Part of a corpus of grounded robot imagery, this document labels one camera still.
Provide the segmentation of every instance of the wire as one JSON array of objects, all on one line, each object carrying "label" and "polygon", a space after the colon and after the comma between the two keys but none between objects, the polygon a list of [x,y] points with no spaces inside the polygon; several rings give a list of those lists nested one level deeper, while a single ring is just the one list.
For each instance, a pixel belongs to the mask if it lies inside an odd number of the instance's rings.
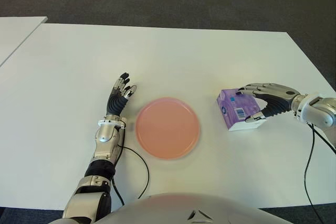
[{"label": "wire", "polygon": [[146,191],[146,189],[147,189],[147,187],[148,187],[148,184],[149,184],[149,179],[150,179],[149,168],[148,168],[148,165],[147,165],[146,161],[143,159],[142,156],[140,156],[139,153],[137,153],[135,150],[133,150],[133,149],[131,149],[131,148],[129,148],[129,147],[124,146],[124,148],[125,148],[125,149],[128,149],[128,150],[130,150],[130,151],[132,151],[132,152],[134,152],[135,154],[137,154],[137,156],[138,156],[139,158],[141,158],[141,160],[143,161],[143,163],[145,164],[146,169],[147,169],[147,183],[146,183],[146,186],[145,186],[144,190],[142,191],[142,193],[141,193],[140,196],[138,197],[138,199],[140,199],[141,196],[142,196],[142,195],[144,194],[144,192]]},{"label": "wire", "polygon": [[308,194],[308,191],[307,191],[307,185],[306,185],[306,176],[307,176],[307,170],[308,170],[308,166],[309,166],[309,163],[310,163],[310,160],[311,160],[311,155],[313,154],[313,150],[314,150],[314,146],[315,146],[315,130],[314,130],[314,126],[313,124],[309,125],[309,127],[312,129],[312,132],[313,132],[313,142],[312,142],[312,145],[311,145],[311,150],[310,150],[310,154],[309,154],[309,158],[308,158],[308,162],[307,162],[307,165],[306,165],[306,169],[304,170],[305,171],[305,175],[304,175],[304,179],[303,179],[303,183],[304,183],[304,188],[305,188],[305,191],[306,191],[306,194],[307,194],[307,197],[309,199],[309,202],[310,202],[310,205],[311,207],[313,208],[315,214],[317,215],[317,217],[319,218],[320,222],[322,224],[324,224],[324,222],[322,221],[321,217],[319,216],[319,214],[317,213],[313,203],[311,202],[310,200],[310,197],[309,197],[309,194]]},{"label": "wire", "polygon": [[[136,154],[136,155],[143,161],[143,163],[145,164],[146,169],[147,169],[147,183],[146,183],[146,186],[145,186],[144,190],[142,191],[142,193],[141,193],[140,196],[138,197],[138,199],[140,199],[141,196],[145,193],[145,191],[146,191],[147,188],[148,188],[148,184],[149,184],[149,180],[150,180],[149,168],[148,168],[148,165],[147,165],[146,161],[143,159],[143,157],[142,157],[139,153],[137,153],[135,150],[133,150],[133,149],[131,149],[131,148],[125,146],[125,132],[126,132],[126,130],[125,130],[125,128],[124,128],[124,129],[123,129],[123,140],[122,140],[122,143],[121,143],[121,145],[118,145],[118,146],[121,148],[121,151],[120,151],[120,153],[119,153],[119,156],[118,156],[117,159],[115,160],[115,166],[117,165],[117,163],[118,163],[118,161],[119,161],[119,159],[120,159],[120,157],[121,157],[121,154],[122,154],[122,151],[123,151],[124,148],[125,148],[125,149],[128,149],[128,150],[130,150],[130,151],[132,151],[133,153],[135,153],[135,154]],[[121,204],[124,206],[124,205],[125,205],[124,200],[122,199],[122,197],[121,197],[121,195],[120,195],[120,193],[119,193],[119,191],[118,191],[118,189],[117,189],[117,186],[115,185],[114,178],[112,178],[111,181],[112,181],[112,186],[113,186],[113,189],[114,189],[115,193],[117,194],[117,196],[118,196],[118,198],[119,198]]]},{"label": "wire", "polygon": [[331,150],[335,153],[336,155],[336,150],[332,147],[332,145],[323,137],[321,136],[321,134],[319,132],[317,132],[315,129],[314,129],[314,126],[313,124],[308,124],[308,126],[317,134],[317,136],[319,136],[330,148]]},{"label": "wire", "polygon": [[125,145],[126,123],[125,123],[124,121],[122,121],[122,122],[125,124],[125,128],[123,128],[123,133],[122,133],[123,137],[122,137],[122,143],[121,143],[121,146],[118,145],[119,147],[121,147],[121,151],[120,151],[120,153],[119,153],[119,156],[117,157],[117,160],[115,160],[115,164],[114,164],[114,166],[117,165],[117,163],[118,163],[118,161],[119,161],[119,159],[120,159],[120,157],[121,157],[122,151],[123,151],[123,149],[124,149],[124,145]]},{"label": "wire", "polygon": [[114,189],[115,193],[118,195],[118,198],[120,199],[121,204],[124,206],[125,205],[124,200],[122,199],[122,197],[121,197],[121,195],[120,195],[120,193],[119,193],[119,191],[118,191],[118,189],[115,185],[113,177],[112,177],[112,186],[113,186],[113,189]]}]

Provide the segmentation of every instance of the round plate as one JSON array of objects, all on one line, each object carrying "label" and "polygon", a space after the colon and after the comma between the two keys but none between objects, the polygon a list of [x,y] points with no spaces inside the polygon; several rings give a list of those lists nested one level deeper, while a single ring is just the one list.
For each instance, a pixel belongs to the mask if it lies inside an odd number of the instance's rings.
[{"label": "round plate", "polygon": [[155,157],[182,157],[196,145],[200,127],[196,114],[175,98],[160,98],[145,106],[135,125],[140,145]]}]

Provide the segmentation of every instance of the tissue box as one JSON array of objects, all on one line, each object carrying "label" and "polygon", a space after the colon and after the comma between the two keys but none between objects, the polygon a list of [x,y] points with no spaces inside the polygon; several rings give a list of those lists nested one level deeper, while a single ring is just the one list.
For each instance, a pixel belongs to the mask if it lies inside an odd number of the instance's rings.
[{"label": "tissue box", "polygon": [[229,131],[254,129],[266,119],[246,123],[245,118],[260,111],[257,101],[251,95],[236,95],[238,89],[223,89],[217,102]]}]

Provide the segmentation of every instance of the white tabletop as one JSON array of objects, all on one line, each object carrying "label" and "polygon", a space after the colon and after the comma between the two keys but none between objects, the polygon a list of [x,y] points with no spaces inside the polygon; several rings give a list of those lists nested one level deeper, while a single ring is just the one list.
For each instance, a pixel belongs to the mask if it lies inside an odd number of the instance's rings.
[{"label": "white tabletop", "polygon": [[[336,96],[287,33],[42,24],[0,68],[0,206],[64,209],[124,71],[138,85],[122,114],[125,144],[148,162],[147,196],[206,193],[257,208],[309,204],[310,129],[286,113],[255,130],[228,132],[216,103],[221,89],[251,82]],[[174,161],[151,156],[135,137],[138,112],[160,97],[188,103],[201,125],[196,147]],[[145,181],[142,162],[125,151],[116,183],[126,203]],[[335,185],[335,157],[317,139],[307,176],[312,201],[335,202]]]},{"label": "white tabletop", "polygon": [[47,17],[0,17],[0,66]]}]

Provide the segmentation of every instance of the robotic forearm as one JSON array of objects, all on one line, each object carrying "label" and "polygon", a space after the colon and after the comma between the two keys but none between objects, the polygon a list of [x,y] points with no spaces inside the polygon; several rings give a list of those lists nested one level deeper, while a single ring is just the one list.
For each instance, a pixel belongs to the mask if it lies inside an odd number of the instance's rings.
[{"label": "robotic forearm", "polygon": [[249,94],[265,100],[267,105],[246,118],[253,122],[293,110],[302,123],[312,123],[322,129],[336,146],[336,98],[323,98],[318,93],[302,95],[295,89],[274,83],[253,83],[240,88],[237,94]]},{"label": "robotic forearm", "polygon": [[70,198],[63,212],[63,219],[56,220],[53,224],[90,224],[111,212],[111,180],[121,153],[118,144],[123,142],[126,127],[125,118],[120,118],[120,113],[137,88],[124,88],[130,80],[128,76],[127,73],[122,74],[114,84],[106,116],[98,122],[96,150],[89,167]]}]

